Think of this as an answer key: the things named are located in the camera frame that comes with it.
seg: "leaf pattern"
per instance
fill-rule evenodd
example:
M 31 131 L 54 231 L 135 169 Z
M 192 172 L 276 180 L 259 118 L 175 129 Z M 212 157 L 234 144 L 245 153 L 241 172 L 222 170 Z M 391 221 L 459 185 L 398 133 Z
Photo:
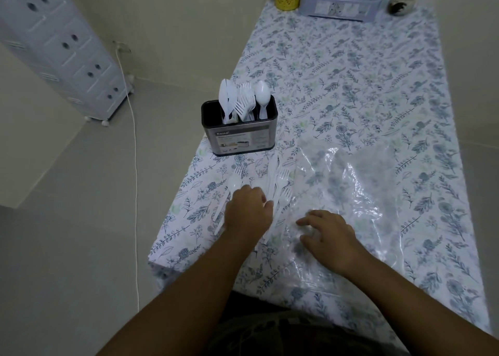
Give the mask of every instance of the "leaf pattern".
M 232 80 L 264 80 L 271 88 L 279 112 L 275 150 L 290 168 L 299 139 L 315 137 L 350 153 L 390 142 L 405 277 L 490 330 L 436 21 L 425 8 L 401 18 L 379 15 L 371 24 L 337 21 L 281 12 L 268 2 Z M 203 137 L 151 247 L 160 281 L 184 271 L 217 239 L 223 215 L 212 216 L 222 182 L 240 166 L 244 183 L 263 186 L 275 150 L 218 157 Z M 399 344 L 375 308 L 287 287 L 280 242 L 257 246 L 234 290 Z

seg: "forearm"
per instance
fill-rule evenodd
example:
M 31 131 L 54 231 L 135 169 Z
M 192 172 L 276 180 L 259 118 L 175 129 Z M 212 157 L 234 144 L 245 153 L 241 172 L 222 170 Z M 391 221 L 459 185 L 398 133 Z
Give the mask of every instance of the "forearm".
M 99 354 L 199 353 L 220 319 L 240 266 L 255 244 L 256 240 L 241 241 L 223 233 Z
M 346 277 L 371 298 L 411 354 L 499 354 L 498 340 L 376 258 L 366 256 Z

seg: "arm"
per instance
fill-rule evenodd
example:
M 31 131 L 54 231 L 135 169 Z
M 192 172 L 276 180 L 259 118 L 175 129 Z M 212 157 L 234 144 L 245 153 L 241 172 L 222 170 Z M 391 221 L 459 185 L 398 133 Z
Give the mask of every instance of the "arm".
M 272 222 L 272 201 L 260 188 L 234 192 L 225 232 L 162 294 L 135 315 L 98 353 L 190 355 L 203 350 L 220 319 L 235 277 Z
M 372 256 L 338 214 L 312 210 L 296 221 L 321 233 L 303 245 L 322 265 L 362 290 L 414 355 L 496 355 L 499 340 L 465 321 Z

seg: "clear plastic bag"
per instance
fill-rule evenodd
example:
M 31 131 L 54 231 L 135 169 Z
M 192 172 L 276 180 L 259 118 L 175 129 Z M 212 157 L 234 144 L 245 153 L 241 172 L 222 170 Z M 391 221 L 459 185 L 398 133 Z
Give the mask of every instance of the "clear plastic bag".
M 324 268 L 302 246 L 299 237 L 307 231 L 320 238 L 315 229 L 295 223 L 311 209 L 341 214 L 371 254 L 403 271 L 394 171 L 393 148 L 381 142 L 353 154 L 323 141 L 300 145 L 283 232 L 283 247 L 291 258 L 287 278 L 292 284 L 368 303 L 360 290 Z

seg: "cutlery holder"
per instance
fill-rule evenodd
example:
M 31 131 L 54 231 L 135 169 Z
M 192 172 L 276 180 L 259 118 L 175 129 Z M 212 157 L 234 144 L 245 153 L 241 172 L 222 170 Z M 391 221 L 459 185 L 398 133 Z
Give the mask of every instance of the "cutlery holder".
M 253 109 L 255 121 L 224 125 L 219 101 L 206 101 L 201 106 L 201 123 L 213 153 L 216 156 L 228 156 L 272 149 L 278 123 L 278 108 L 274 96 L 271 96 L 266 110 L 266 120 L 259 119 L 257 105 Z

